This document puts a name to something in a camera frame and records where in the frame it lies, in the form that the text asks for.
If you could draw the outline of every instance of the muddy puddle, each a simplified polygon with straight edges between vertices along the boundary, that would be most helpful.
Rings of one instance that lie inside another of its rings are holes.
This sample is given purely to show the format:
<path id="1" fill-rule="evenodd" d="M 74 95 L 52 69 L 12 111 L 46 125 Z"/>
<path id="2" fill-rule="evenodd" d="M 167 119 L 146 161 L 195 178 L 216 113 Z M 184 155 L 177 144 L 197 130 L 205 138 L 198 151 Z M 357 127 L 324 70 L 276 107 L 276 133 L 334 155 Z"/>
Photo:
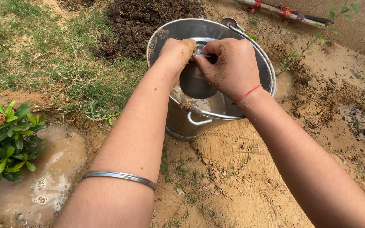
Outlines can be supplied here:
<path id="1" fill-rule="evenodd" d="M 22 181 L 0 182 L 2 227 L 43 225 L 62 207 L 71 181 L 86 162 L 85 140 L 74 129 L 48 127 L 41 130 L 46 147 L 33 164 L 36 171 L 21 169 Z"/>
<path id="2" fill-rule="evenodd" d="M 170 92 L 170 96 L 180 103 L 191 103 L 198 106 L 202 111 L 210 111 L 224 115 L 226 113 L 225 98 L 221 92 L 207 99 L 194 99 L 184 94 L 180 85 L 176 85 Z"/>
<path id="3" fill-rule="evenodd" d="M 273 63 L 275 75 L 280 72 L 280 65 Z M 291 94 L 293 90 L 294 78 L 289 71 L 283 72 L 275 78 L 274 99 L 281 99 Z"/>

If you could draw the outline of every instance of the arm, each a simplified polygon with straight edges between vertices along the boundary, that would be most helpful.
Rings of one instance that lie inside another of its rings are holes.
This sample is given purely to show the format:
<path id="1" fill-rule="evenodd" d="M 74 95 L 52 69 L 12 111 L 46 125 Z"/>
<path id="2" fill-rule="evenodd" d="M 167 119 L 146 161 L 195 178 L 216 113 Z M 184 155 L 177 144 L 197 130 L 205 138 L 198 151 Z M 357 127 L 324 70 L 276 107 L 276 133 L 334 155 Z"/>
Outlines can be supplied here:
<path id="1" fill-rule="evenodd" d="M 247 40 L 206 45 L 211 65 L 194 60 L 205 77 L 232 101 L 260 84 L 254 49 Z M 265 142 L 284 182 L 316 227 L 365 227 L 365 193 L 346 171 L 262 87 L 236 104 Z"/>
<path id="2" fill-rule="evenodd" d="M 90 170 L 124 172 L 156 183 L 168 96 L 188 63 L 195 41 L 166 41 L 139 82 Z M 54 227 L 149 227 L 154 193 L 140 183 L 109 177 L 83 180 Z"/>

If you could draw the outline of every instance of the ixora plant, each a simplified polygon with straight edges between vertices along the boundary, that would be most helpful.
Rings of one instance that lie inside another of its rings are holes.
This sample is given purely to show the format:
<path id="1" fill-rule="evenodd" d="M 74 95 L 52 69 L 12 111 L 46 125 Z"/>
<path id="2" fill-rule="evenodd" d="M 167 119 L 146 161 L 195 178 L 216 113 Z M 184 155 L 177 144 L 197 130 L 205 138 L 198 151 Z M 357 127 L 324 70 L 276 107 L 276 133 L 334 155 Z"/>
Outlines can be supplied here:
<path id="1" fill-rule="evenodd" d="M 12 110 L 15 101 L 6 109 L 0 103 L 0 181 L 2 178 L 21 181 L 19 176 L 23 173 L 19 171 L 24 165 L 34 172 L 36 167 L 29 161 L 37 158 L 45 147 L 37 147 L 36 142 L 44 142 L 36 132 L 46 128 L 46 115 L 34 117 L 28 103 L 23 102 L 16 111 Z"/>

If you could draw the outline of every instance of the sandy soil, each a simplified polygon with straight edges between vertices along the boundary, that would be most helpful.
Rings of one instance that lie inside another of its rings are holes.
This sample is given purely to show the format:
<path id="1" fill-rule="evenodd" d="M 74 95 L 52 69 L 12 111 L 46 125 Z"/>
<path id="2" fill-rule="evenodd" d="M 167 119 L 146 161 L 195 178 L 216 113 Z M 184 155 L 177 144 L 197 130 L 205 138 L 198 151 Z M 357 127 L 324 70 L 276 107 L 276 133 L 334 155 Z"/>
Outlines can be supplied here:
<path id="1" fill-rule="evenodd" d="M 266 20 L 255 27 L 241 5 L 204 1 L 204 6 L 208 19 L 235 18 L 275 63 L 290 48 L 300 51 L 312 39 L 295 22 L 276 15 L 259 12 Z M 314 45 L 293 67 L 291 94 L 278 102 L 365 191 L 364 71 L 365 56 L 333 42 Z M 21 91 L 3 92 L 0 101 L 23 96 L 37 98 L 37 107 L 49 103 L 43 93 Z M 54 113 L 48 121 L 57 122 Z M 88 167 L 107 133 L 96 123 L 79 132 L 87 140 Z M 188 143 L 166 136 L 158 185 L 152 227 L 313 227 L 247 120 L 230 122 Z"/>

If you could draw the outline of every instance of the metal bucket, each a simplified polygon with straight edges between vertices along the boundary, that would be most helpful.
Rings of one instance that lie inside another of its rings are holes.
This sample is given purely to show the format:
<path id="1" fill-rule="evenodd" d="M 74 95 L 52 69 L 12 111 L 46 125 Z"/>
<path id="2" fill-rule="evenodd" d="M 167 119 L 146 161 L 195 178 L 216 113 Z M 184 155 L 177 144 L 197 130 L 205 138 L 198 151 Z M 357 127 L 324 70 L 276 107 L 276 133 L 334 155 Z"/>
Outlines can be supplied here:
<path id="1" fill-rule="evenodd" d="M 274 68 L 260 46 L 243 32 L 242 28 L 232 18 L 225 18 L 221 23 L 195 18 L 175 20 L 161 26 L 151 36 L 146 51 L 147 63 L 149 67 L 154 64 L 168 38 L 178 40 L 192 37 L 247 39 L 252 43 L 256 53 L 262 87 L 273 96 L 275 92 Z M 224 115 L 202 111 L 203 114 L 199 117 L 191 111 L 180 109 L 180 102 L 170 96 L 165 132 L 179 141 L 190 141 L 200 137 L 204 132 L 229 121 L 246 118 L 236 105 L 232 104 L 233 101 L 225 95 L 223 95 L 223 98 L 225 99 L 226 108 Z"/>

